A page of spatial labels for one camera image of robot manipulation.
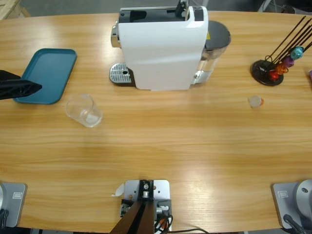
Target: coffee machine lid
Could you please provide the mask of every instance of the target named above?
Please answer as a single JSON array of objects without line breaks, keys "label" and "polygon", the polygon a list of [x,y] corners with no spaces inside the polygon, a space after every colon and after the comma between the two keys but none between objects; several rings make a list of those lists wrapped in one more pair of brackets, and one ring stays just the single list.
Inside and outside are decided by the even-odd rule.
[{"label": "coffee machine lid", "polygon": [[205,48],[208,51],[221,49],[228,46],[231,42],[231,34],[226,26],[217,21],[209,21]]}]

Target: plastic tray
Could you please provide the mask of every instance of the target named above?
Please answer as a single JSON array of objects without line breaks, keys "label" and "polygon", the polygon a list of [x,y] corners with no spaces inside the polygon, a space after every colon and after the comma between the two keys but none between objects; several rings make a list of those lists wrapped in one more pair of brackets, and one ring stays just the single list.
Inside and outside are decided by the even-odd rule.
[{"label": "plastic tray", "polygon": [[60,100],[77,55],[71,49],[40,49],[35,52],[21,79],[42,85],[42,89],[14,100],[21,103],[53,104]]}]

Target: black cable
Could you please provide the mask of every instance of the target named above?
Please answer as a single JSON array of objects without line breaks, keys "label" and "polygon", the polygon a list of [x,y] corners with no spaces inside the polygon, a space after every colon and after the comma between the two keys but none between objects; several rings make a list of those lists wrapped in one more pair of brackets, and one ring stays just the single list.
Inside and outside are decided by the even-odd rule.
[{"label": "black cable", "polygon": [[168,231],[167,233],[188,233],[188,232],[193,232],[193,231],[201,231],[205,234],[210,234],[209,232],[205,231],[204,229],[201,228],[193,228],[193,229],[187,229],[187,230],[180,230],[180,231]]},{"label": "black cable", "polygon": [[[160,221],[161,220],[165,220],[165,229],[162,230],[161,229],[161,226],[164,225],[164,223],[160,224]],[[160,234],[167,234],[167,233],[188,233],[188,232],[193,232],[193,231],[200,231],[200,232],[203,232],[205,234],[210,234],[209,232],[207,232],[206,230],[204,229],[201,229],[201,228],[192,228],[192,229],[187,229],[187,230],[179,230],[179,231],[170,231],[169,228],[171,227],[171,224],[173,222],[174,218],[172,215],[169,215],[169,216],[162,216],[156,223],[155,223],[155,232],[158,232],[160,231]]]},{"label": "black cable", "polygon": [[292,227],[292,229],[296,233],[306,234],[306,231],[304,230],[304,228],[301,227],[299,224],[297,224],[289,214],[284,215],[283,219],[286,223],[288,223]]}]

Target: paper scrap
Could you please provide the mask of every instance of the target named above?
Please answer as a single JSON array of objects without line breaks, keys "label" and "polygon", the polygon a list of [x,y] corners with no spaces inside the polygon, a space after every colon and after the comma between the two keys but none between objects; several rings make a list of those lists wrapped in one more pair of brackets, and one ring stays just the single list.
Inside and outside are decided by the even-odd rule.
[{"label": "paper scrap", "polygon": [[112,194],[111,196],[121,196],[124,192],[124,184],[121,184],[115,191],[115,194]]}]

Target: plastic cup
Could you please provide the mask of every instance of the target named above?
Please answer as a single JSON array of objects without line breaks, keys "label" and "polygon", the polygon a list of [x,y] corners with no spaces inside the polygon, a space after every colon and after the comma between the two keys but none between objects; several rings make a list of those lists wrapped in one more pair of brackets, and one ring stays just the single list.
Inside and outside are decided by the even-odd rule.
[{"label": "plastic cup", "polygon": [[89,94],[71,96],[66,103],[65,111],[70,118],[89,128],[98,125],[102,120],[102,111]]}]

